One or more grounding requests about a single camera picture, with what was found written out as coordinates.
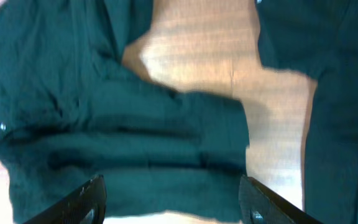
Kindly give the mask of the black shorts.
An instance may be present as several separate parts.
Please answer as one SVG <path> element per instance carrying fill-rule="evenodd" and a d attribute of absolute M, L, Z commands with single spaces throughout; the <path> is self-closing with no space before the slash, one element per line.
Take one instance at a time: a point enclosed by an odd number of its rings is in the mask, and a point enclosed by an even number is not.
<path fill-rule="evenodd" d="M 109 217 L 174 210 L 241 219 L 242 104 L 154 85 L 122 65 L 152 14 L 152 1 L 131 0 L 0 7 L 0 161 L 15 222 L 98 174 Z"/>

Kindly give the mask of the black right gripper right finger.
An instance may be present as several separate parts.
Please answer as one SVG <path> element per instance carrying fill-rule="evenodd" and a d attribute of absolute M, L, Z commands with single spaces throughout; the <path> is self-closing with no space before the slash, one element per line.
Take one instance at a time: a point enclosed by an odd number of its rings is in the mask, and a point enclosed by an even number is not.
<path fill-rule="evenodd" d="M 244 224 L 322 224 L 253 177 L 243 175 L 239 205 Z"/>

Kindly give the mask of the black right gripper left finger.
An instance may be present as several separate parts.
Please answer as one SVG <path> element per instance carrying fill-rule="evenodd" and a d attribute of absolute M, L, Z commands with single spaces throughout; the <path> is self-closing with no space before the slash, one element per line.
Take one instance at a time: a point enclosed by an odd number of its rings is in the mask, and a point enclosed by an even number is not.
<path fill-rule="evenodd" d="M 104 177 L 96 175 L 25 224 L 103 224 L 106 199 Z"/>

